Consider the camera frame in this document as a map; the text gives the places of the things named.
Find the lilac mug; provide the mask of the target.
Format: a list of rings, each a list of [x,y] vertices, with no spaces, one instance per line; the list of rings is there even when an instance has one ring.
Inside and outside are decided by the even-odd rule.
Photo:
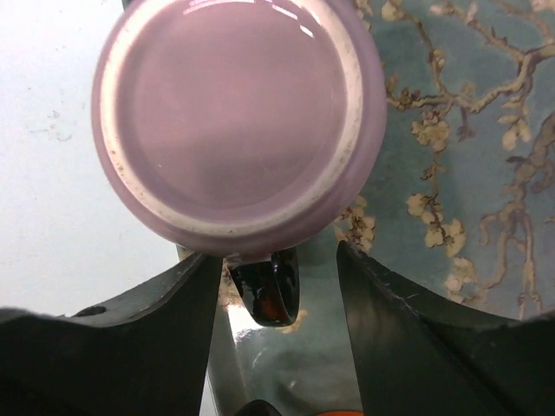
[[[123,204],[183,248],[224,259],[257,324],[299,310],[296,248],[363,189],[387,100],[348,1],[131,1],[91,101]]]

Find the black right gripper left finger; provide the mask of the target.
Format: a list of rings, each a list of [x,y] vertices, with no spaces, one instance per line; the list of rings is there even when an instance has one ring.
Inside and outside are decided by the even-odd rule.
[[[2,414],[198,414],[220,271],[195,254],[70,317],[3,309]]]

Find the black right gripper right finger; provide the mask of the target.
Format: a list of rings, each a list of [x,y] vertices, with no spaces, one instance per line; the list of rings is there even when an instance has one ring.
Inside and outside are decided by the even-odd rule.
[[[365,414],[553,414],[553,313],[469,308],[346,242],[336,263]]]

